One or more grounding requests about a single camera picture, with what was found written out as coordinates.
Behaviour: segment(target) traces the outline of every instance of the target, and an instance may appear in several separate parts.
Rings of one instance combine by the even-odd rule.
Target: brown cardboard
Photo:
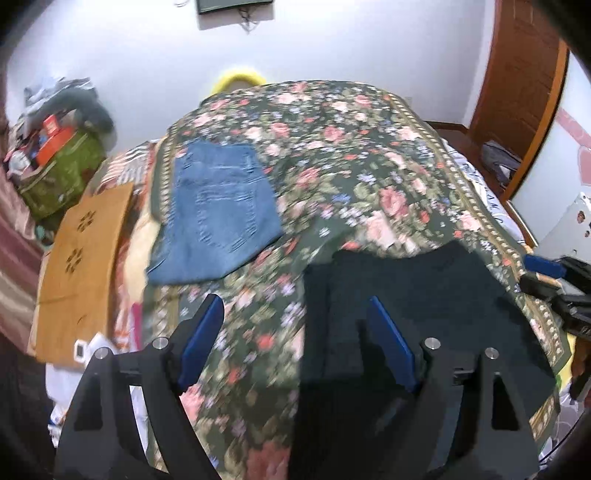
[[[97,332],[111,336],[113,264],[132,191],[126,183],[66,212],[39,295],[40,361],[82,368],[74,361],[75,341],[89,342]]]

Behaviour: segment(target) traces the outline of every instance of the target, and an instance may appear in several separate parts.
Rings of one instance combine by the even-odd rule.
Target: denim shorts
[[[151,284],[222,278],[282,235],[275,194],[250,145],[191,142],[175,160],[171,195],[147,270]]]

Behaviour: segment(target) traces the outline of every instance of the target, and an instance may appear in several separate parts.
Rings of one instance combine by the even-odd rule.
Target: pink wall decoration
[[[562,107],[556,112],[556,122],[573,137],[579,147],[579,173],[581,183],[591,186],[591,135]]]

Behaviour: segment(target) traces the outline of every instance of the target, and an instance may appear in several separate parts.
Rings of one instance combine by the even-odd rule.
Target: green floral blanket
[[[181,398],[223,479],[285,478],[304,339],[302,272],[338,249],[406,257],[459,239],[513,295],[554,371],[566,363],[569,347],[552,312],[519,292],[522,247],[492,219],[437,134],[399,97],[318,81],[206,100],[168,130],[159,149],[151,200],[161,222],[170,208],[173,160],[195,138],[254,146],[277,192],[285,232],[219,281],[148,287],[144,294],[145,342],[170,334],[210,292],[225,303],[201,379]],[[556,409],[551,397],[531,419],[539,441]],[[164,468],[153,441],[151,450]]]

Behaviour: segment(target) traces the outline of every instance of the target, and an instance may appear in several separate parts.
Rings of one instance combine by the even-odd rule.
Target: metal screw
[[[429,337],[425,340],[425,346],[429,348],[429,350],[437,350],[439,347],[441,347],[441,342],[436,338]]]
[[[168,339],[166,337],[158,337],[158,338],[156,338],[156,340],[154,340],[152,342],[152,346],[156,350],[162,350],[163,348],[166,348],[167,345],[168,345]]]
[[[499,351],[491,346],[484,350],[484,354],[491,360],[496,360],[497,358],[499,358]]]
[[[110,351],[110,348],[102,346],[95,352],[95,357],[97,357],[99,360],[102,360],[104,357],[109,355]]]

